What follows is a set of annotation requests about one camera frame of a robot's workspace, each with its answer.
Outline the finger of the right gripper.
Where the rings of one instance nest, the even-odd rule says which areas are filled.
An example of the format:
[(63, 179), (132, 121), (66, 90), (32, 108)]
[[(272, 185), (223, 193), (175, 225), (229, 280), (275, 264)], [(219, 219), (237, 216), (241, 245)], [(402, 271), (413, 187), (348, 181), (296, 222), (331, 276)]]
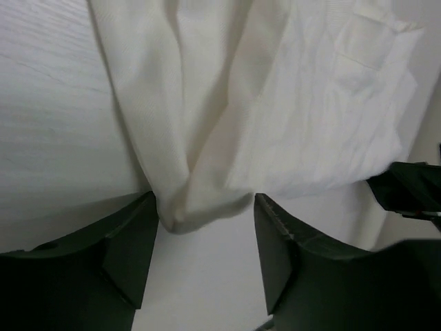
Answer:
[(440, 166), (394, 162), (367, 183), (384, 210), (406, 218), (440, 220)]

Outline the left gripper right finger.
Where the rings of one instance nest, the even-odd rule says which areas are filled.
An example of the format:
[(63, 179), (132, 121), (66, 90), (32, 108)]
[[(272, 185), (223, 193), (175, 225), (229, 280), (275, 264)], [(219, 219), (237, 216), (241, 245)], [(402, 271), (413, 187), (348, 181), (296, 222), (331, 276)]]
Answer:
[(277, 330), (439, 330), (440, 242), (377, 252), (343, 243), (254, 200), (267, 312)]

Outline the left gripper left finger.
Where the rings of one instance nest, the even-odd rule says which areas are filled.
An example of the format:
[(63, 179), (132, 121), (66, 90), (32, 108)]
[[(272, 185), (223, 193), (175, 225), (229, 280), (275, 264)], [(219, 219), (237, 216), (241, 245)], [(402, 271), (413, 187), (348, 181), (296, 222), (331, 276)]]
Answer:
[(72, 234), (1, 255), (2, 330), (130, 330), (158, 229), (148, 192)]

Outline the white pleated skirt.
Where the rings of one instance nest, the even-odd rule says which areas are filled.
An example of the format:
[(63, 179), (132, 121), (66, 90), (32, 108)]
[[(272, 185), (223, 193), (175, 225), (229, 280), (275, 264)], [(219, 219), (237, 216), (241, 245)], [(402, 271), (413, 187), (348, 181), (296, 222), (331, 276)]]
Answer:
[(91, 1), (164, 227), (192, 232), (257, 193), (380, 174), (416, 89), (423, 33), (388, 1)]

